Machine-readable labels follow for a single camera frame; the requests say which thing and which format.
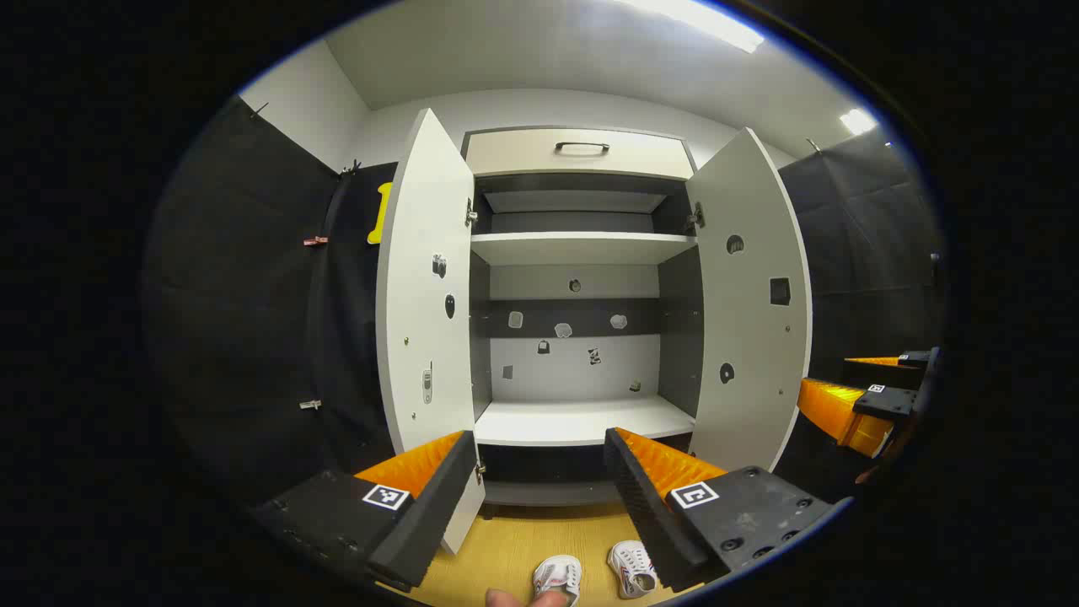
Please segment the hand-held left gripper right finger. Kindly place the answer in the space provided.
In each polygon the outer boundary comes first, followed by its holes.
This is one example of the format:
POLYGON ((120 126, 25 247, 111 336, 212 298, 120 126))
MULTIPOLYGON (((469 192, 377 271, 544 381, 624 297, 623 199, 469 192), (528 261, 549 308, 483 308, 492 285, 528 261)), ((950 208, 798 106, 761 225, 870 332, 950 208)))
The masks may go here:
POLYGON ((604 464, 660 583, 675 592, 740 583, 798 553, 852 503, 762 466, 723 471, 622 427, 605 431, 604 464))

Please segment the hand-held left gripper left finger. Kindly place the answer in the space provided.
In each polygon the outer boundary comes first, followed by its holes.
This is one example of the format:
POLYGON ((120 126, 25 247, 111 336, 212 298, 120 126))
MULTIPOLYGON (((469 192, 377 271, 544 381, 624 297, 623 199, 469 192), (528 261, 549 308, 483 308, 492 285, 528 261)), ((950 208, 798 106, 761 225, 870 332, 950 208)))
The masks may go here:
POLYGON ((351 583, 409 592, 427 575, 475 468, 473 432, 452 432, 361 472, 320 471, 252 515, 351 583))

